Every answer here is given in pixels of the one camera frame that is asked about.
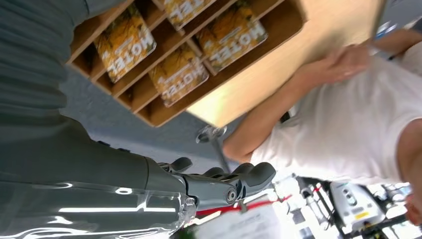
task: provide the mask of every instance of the red cable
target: red cable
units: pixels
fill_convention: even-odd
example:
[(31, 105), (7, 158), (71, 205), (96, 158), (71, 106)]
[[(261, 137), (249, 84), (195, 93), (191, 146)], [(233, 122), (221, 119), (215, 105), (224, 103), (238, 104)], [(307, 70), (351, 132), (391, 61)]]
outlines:
[[(275, 202), (284, 202), (285, 200), (291, 198), (292, 195), (288, 195), (282, 199), (278, 199), (277, 201), (262, 201), (262, 202), (257, 202), (257, 203), (253, 203), (253, 204), (249, 204), (246, 206), (246, 208), (248, 210), (250, 209), (254, 209), (254, 208), (258, 208), (258, 207), (262, 207), (265, 205), (269, 205), (269, 204), (273, 204)], [(233, 207), (233, 206), (227, 206), (227, 207), (221, 207), (221, 208), (213, 208), (213, 209), (208, 209), (208, 210), (203, 210), (203, 211), (197, 211), (197, 216), (206, 216), (206, 215), (210, 215), (213, 214), (215, 212), (221, 211), (221, 213), (226, 213), (226, 212), (231, 212), (231, 211), (240, 211), (241, 208), (240, 207)]]

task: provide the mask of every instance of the gray carpet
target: gray carpet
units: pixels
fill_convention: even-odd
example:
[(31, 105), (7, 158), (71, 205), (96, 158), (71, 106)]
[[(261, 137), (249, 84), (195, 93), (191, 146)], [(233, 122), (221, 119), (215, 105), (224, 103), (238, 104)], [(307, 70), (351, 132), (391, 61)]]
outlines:
[[(75, 70), (68, 68), (68, 81), (61, 90), (68, 97), (62, 114), (78, 120), (91, 138), (125, 148), (158, 162), (172, 162), (181, 156), (191, 158), (189, 172), (202, 173), (219, 166), (209, 144), (196, 144), (197, 131), (207, 124), (189, 113), (182, 113), (160, 128), (152, 128), (132, 115), (111, 96), (102, 92)], [(239, 119), (228, 125), (229, 135)]]

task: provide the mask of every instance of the yellow label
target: yellow label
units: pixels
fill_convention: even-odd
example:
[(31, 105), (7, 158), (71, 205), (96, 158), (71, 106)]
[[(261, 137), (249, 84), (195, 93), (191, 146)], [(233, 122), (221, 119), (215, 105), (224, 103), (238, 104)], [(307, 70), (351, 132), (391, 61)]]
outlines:
[(135, 5), (130, 5), (94, 41), (113, 83), (154, 51), (156, 42)]
[(196, 34), (205, 55), (217, 71), (255, 48), (267, 36), (244, 0), (237, 1)]
[(166, 107), (188, 94), (209, 77), (201, 60), (186, 44), (148, 72)]
[(361, 219), (361, 218), (364, 218), (366, 216), (369, 216), (369, 212), (364, 212), (364, 213), (358, 214), (358, 215), (355, 216), (355, 219)]
[(216, 0), (165, 0), (164, 8), (176, 30), (190, 22)]

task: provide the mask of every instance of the white t-shirt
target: white t-shirt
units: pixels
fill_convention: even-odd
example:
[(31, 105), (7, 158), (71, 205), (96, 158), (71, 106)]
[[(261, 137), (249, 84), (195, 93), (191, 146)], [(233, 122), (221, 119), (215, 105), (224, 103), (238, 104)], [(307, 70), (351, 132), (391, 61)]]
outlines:
[(252, 154), (276, 170), (359, 184), (397, 183), (402, 130), (422, 118), (422, 42), (402, 66), (371, 57), (367, 71), (313, 89)]

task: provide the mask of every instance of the human hand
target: human hand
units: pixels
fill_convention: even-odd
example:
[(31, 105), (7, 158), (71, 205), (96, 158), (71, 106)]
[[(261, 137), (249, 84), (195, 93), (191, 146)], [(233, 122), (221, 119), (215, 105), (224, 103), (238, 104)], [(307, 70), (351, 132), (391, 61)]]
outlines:
[(314, 88), (347, 80), (366, 70), (369, 54), (366, 46), (350, 45), (332, 51), (323, 59), (299, 68), (295, 77), (302, 84)]
[(406, 197), (406, 218), (415, 226), (422, 224), (422, 216), (419, 213), (419, 210), (415, 206), (415, 197), (413, 194), (410, 194)]

